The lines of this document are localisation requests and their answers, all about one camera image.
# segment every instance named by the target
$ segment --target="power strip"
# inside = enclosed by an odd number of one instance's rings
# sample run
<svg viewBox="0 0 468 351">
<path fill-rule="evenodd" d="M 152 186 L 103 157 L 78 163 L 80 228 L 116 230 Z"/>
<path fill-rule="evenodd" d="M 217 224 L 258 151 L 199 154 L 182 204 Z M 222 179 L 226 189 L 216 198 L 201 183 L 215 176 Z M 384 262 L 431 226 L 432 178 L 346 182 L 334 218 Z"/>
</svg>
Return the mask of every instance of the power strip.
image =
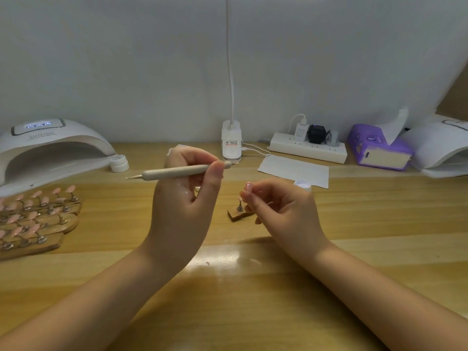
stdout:
<svg viewBox="0 0 468 351">
<path fill-rule="evenodd" d="M 340 146 L 334 148 L 325 144 L 298 142 L 294 140 L 294 135 L 284 133 L 273 135 L 270 151 L 337 162 L 338 164 L 344 164 L 348 156 L 344 143 L 340 143 Z"/>
</svg>

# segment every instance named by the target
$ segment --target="wooden desk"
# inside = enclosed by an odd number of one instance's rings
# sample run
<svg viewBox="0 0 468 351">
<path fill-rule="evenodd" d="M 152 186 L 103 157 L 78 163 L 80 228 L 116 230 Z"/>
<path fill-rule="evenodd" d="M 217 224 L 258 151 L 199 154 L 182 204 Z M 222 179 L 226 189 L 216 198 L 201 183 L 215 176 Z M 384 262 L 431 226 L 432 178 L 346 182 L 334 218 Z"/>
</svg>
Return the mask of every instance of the wooden desk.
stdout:
<svg viewBox="0 0 468 351">
<path fill-rule="evenodd" d="M 197 146 L 220 157 L 219 143 Z M 143 240 L 155 183 L 123 178 L 162 167 L 169 147 L 115 144 L 127 156 L 129 171 L 102 169 L 61 182 L 77 185 L 84 203 L 80 224 L 56 251 L 0 263 L 0 333 L 55 303 Z M 331 166 L 330 189 L 313 189 L 330 239 L 468 316 L 468 177 L 435 180 L 412 169 L 356 166 L 352 158 L 346 165 L 308 161 Z M 268 177 L 256 170 L 260 162 L 244 157 L 225 172 L 199 253 L 146 304 L 111 350 L 384 349 L 276 246 L 263 225 L 254 225 L 254 216 L 236 223 L 228 219 L 227 208 L 236 204 L 244 184 Z"/>
</svg>

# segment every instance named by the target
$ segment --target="dotting tool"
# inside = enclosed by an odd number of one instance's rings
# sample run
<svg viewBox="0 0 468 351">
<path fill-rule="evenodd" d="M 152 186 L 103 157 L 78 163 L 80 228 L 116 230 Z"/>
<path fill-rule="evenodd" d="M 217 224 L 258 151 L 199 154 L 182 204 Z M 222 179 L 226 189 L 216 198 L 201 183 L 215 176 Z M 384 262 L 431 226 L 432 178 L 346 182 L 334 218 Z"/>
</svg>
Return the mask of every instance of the dotting tool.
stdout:
<svg viewBox="0 0 468 351">
<path fill-rule="evenodd" d="M 234 164 L 230 161 L 224 162 L 225 169 L 230 168 L 232 165 Z M 160 170 L 146 170 L 143 171 L 141 175 L 126 177 L 126 179 L 142 179 L 144 181 L 154 181 L 176 177 L 192 176 L 196 174 L 202 174 L 203 172 L 208 170 L 208 167 L 210 167 L 210 165 L 192 165 L 163 168 Z"/>
</svg>

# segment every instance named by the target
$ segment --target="white wall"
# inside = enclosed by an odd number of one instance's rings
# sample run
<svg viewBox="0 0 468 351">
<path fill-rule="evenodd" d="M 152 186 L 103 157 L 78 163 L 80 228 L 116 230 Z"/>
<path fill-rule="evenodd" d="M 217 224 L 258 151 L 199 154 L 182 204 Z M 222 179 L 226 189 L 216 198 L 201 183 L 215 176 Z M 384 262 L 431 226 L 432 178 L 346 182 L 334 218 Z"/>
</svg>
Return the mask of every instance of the white wall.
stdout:
<svg viewBox="0 0 468 351">
<path fill-rule="evenodd" d="M 468 0 L 232 0 L 236 116 L 256 140 L 434 113 Z M 0 0 L 0 130 L 63 117 L 111 141 L 212 141 L 229 117 L 224 0 Z"/>
</svg>

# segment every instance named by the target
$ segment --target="white paper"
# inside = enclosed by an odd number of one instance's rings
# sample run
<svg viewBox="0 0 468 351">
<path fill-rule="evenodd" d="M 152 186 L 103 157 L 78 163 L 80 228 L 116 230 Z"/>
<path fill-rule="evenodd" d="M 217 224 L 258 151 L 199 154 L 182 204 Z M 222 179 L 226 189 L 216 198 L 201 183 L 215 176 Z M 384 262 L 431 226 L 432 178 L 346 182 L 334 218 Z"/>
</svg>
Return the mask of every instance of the white paper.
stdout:
<svg viewBox="0 0 468 351">
<path fill-rule="evenodd" d="M 377 124 L 376 127 L 382 129 L 383 136 L 388 145 L 391 145 L 405 126 L 409 111 L 407 108 L 401 109 L 398 116 L 390 123 Z"/>
<path fill-rule="evenodd" d="M 258 171 L 288 180 L 306 180 L 313 186 L 328 188 L 328 166 L 270 155 L 263 159 Z"/>
</svg>

